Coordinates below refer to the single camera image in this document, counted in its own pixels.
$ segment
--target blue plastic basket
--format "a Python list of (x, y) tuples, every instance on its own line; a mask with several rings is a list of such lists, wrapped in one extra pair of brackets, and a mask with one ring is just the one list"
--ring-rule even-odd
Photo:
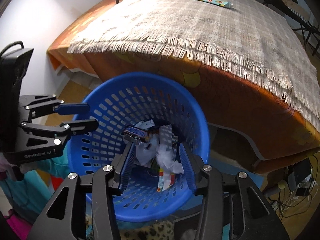
[[(90, 105), (90, 112), (75, 115), (74, 120), (95, 118), (99, 127), (88, 135), (73, 136), (68, 143), (70, 169), (80, 175), (97, 171), (123, 152), (120, 133), (126, 125), (150, 119), (172, 124), (180, 141), (187, 141), (192, 152), (207, 163), (210, 140), (204, 113), (175, 81), (150, 73), (127, 73), (100, 85), (84, 102)], [(192, 196), (182, 174), (176, 175), (168, 190), (156, 192), (157, 186), (158, 177), (151, 177), (141, 166), (133, 168), (127, 189), (113, 198), (116, 218), (128, 222), (161, 219)]]

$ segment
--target bolt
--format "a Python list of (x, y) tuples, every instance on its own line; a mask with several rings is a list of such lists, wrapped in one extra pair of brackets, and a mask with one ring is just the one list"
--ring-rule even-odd
[(248, 177), (248, 174), (246, 174), (245, 172), (241, 171), (241, 172), (239, 172), (239, 177), (241, 179), (246, 179)]
[(72, 172), (68, 175), (69, 179), (75, 179), (77, 177), (77, 174), (75, 172)]
[(206, 165), (204, 165), (204, 166), (202, 167), (202, 169), (204, 169), (205, 171), (211, 171), (211, 170), (212, 170), (212, 167), (211, 167), (210, 165), (206, 164)]
[(61, 141), (59, 139), (54, 139), (54, 144), (59, 145), (61, 143)]
[(103, 167), (104, 171), (111, 171), (113, 169), (113, 167), (111, 165), (106, 165)]

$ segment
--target orange fabric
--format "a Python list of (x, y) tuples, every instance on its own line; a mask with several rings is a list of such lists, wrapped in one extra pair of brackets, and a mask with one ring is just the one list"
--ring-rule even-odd
[(111, 52), (67, 54), (75, 34), (114, 5), (114, 0), (103, 0), (91, 8), (54, 41), (48, 52), (69, 69), (80, 68), (102, 81), (127, 72), (145, 71), (179, 82), (199, 102), (208, 122), (241, 131), (252, 139), (268, 160), (258, 163), (257, 173), (301, 161), (320, 146), (319, 132), (300, 113), (258, 85), (215, 67), (187, 57)]

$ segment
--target toothpaste tube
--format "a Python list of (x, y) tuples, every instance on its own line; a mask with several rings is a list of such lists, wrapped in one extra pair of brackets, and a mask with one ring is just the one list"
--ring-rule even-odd
[(222, 0), (197, 0), (197, 1), (212, 3), (212, 4), (222, 6), (225, 8), (232, 8), (233, 7), (233, 4), (229, 1), (222, 1)]

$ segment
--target beige blanket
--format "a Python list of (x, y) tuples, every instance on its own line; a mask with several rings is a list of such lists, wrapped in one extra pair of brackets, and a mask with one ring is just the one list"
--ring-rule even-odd
[(255, 0), (124, 0), (68, 52), (140, 52), (200, 61), (264, 87), (320, 130), (316, 69), (286, 20)]

